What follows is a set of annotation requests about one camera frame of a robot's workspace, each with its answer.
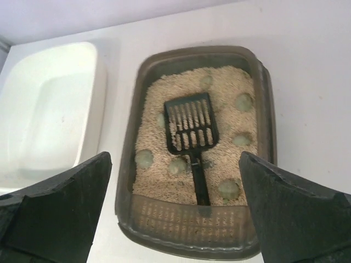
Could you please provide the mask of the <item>black litter scoop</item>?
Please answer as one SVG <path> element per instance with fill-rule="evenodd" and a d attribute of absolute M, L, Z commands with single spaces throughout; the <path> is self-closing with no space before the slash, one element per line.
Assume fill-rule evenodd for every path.
<path fill-rule="evenodd" d="M 201 156 L 219 141 L 210 95 L 196 93 L 166 101 L 163 105 L 168 151 L 189 157 L 197 204 L 210 206 Z"/>

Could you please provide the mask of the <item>dark brown litter box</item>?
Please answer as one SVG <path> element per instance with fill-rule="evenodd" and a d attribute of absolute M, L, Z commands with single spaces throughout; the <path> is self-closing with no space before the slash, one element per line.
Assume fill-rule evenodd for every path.
<path fill-rule="evenodd" d="M 169 130 L 161 142 L 169 152 L 187 155 L 199 205 L 164 202 L 132 192 L 137 174 L 135 143 L 141 125 L 146 93 L 162 76 L 201 67 L 234 66 L 253 79 L 260 158 L 277 163 L 275 110 L 268 70 L 248 49 L 238 46 L 191 47 L 158 53 L 140 66 L 135 81 L 118 175 L 115 213 L 130 240 L 176 256 L 204 260 L 244 260 L 257 255 L 259 241 L 244 205 L 211 206 L 204 175 L 203 151 L 219 140 L 217 120 L 207 93 L 164 104 L 166 122 L 177 122 L 177 139 Z"/>

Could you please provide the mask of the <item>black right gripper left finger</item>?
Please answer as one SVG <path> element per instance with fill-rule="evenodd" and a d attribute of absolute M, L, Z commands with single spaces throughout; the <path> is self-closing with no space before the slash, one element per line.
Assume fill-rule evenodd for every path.
<path fill-rule="evenodd" d="M 86 262 L 112 170 L 102 152 L 1 195 L 1 262 Z"/>

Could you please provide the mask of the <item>grey-green litter clump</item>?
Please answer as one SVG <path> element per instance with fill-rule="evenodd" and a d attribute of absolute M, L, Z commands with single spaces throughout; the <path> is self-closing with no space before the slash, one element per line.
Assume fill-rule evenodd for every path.
<path fill-rule="evenodd" d="M 168 168 L 171 175 L 185 173 L 187 170 L 187 161 L 181 157 L 174 158 L 171 160 Z"/>
<path fill-rule="evenodd" d="M 241 112 L 248 112 L 253 106 L 253 99 L 250 94 L 239 94 L 235 99 L 235 107 Z"/>
<path fill-rule="evenodd" d="M 225 179 L 220 182 L 218 191 L 223 199 L 235 200 L 240 195 L 240 180 Z"/>
<path fill-rule="evenodd" d="M 213 78 L 210 75 L 204 76 L 200 80 L 200 87 L 208 89 L 213 84 Z"/>
<path fill-rule="evenodd" d="M 232 143 L 236 146 L 247 146 L 252 143 L 250 133 L 238 133 L 232 138 Z"/>
<path fill-rule="evenodd" d="M 149 149 L 140 150 L 135 155 L 135 162 L 139 168 L 148 169 L 152 166 L 154 156 Z"/>
<path fill-rule="evenodd" d="M 165 125 L 165 118 L 164 118 L 163 113 L 159 113 L 159 114 L 157 115 L 157 121 L 158 121 L 158 124 L 159 124 L 160 126 L 164 126 L 164 125 Z"/>

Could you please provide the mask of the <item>white plastic tub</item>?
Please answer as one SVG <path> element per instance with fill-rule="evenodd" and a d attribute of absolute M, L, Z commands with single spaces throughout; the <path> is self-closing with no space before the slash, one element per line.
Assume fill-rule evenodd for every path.
<path fill-rule="evenodd" d="M 97 154 L 107 71 L 95 45 L 28 55 L 1 91 L 1 194 L 31 186 Z"/>

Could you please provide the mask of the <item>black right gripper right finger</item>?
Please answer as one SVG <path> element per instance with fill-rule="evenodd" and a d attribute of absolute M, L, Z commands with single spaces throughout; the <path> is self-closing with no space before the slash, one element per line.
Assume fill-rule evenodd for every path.
<path fill-rule="evenodd" d="M 240 174 L 264 262 L 350 262 L 350 195 L 244 151 Z"/>

